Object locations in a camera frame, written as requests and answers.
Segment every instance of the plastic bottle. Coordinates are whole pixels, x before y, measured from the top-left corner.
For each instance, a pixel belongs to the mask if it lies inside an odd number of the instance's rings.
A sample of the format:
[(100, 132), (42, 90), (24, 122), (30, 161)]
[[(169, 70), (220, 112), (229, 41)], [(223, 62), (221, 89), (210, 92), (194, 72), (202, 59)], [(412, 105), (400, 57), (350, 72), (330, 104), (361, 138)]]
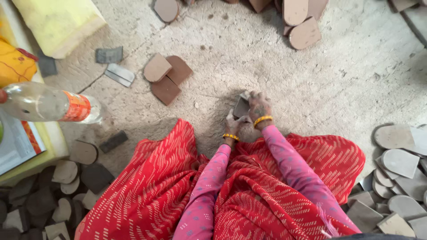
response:
[(43, 83), (23, 82), (0, 89), (0, 107), (28, 122), (98, 123), (105, 107), (94, 97), (73, 94)]

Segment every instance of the dusty hand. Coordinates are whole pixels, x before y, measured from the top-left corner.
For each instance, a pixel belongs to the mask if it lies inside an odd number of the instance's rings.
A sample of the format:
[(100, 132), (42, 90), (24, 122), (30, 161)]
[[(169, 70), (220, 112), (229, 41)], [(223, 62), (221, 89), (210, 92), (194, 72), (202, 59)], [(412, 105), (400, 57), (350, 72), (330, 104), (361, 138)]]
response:
[(225, 133), (237, 136), (239, 134), (240, 127), (245, 122), (251, 122), (249, 116), (243, 116), (234, 120), (233, 109), (230, 109), (227, 117), (225, 118)]
[[(260, 117), (272, 115), (271, 99), (263, 92), (252, 91), (249, 97), (249, 105), (251, 106), (249, 116), (253, 122)], [(271, 120), (264, 120), (257, 125), (257, 129), (262, 130), (264, 127), (272, 124)]]

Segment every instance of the bottle cap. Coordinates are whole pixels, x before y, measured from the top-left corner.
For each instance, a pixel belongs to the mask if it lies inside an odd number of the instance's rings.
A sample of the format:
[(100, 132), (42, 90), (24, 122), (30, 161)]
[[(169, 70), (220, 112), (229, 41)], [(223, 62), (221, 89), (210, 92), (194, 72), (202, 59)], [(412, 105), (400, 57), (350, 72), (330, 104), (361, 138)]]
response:
[(0, 103), (5, 103), (7, 100), (7, 92), (3, 89), (0, 89)]

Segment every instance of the yellow bangle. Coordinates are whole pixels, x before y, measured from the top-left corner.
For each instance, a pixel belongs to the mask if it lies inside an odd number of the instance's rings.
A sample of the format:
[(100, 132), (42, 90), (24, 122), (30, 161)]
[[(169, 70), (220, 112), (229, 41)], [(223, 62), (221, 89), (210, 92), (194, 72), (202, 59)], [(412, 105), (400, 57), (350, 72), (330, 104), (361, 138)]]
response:
[(263, 117), (256, 119), (254, 122), (254, 128), (257, 127), (258, 123), (260, 123), (261, 121), (264, 121), (264, 120), (273, 120), (273, 117), (272, 116), (263, 116)]
[(231, 135), (231, 134), (228, 134), (228, 133), (225, 133), (224, 135), (222, 135), (222, 137), (223, 138), (229, 137), (229, 138), (233, 138), (234, 140), (236, 140), (238, 142), (240, 141), (240, 138), (238, 136), (234, 136), (234, 135)]

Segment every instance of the pink sleeve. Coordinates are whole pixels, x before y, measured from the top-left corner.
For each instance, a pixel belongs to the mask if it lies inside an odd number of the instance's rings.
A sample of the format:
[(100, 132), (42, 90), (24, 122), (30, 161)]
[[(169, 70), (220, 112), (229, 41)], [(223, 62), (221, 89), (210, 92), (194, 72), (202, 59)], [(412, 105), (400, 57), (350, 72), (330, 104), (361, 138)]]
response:
[(339, 207), (334, 195), (314, 173), (304, 159), (274, 125), (262, 130), (264, 139), (271, 154), (276, 159), (280, 171), (287, 184), (304, 195), (312, 203), (319, 203), (327, 215), (345, 224), (356, 232), (358, 227), (347, 217)]
[(173, 240), (212, 239), (214, 205), (218, 192), (225, 181), (230, 153), (230, 146), (223, 144), (206, 165), (191, 192), (190, 201), (179, 220)]

